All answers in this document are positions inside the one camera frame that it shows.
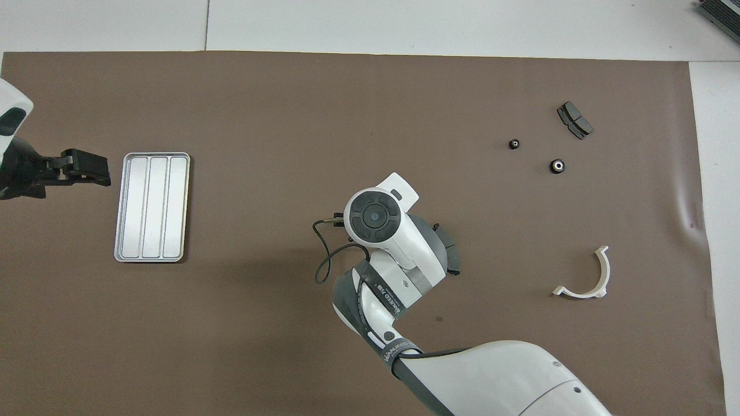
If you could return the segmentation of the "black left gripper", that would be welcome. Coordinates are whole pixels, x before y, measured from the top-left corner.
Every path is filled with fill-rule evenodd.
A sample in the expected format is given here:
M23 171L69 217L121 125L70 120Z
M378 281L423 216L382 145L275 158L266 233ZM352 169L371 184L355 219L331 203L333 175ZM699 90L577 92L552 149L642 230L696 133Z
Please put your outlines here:
M1 200L44 199L45 186L61 186L65 181L111 185L107 158L78 149L65 150L61 158L60 169L58 157L40 155L24 139L2 138Z

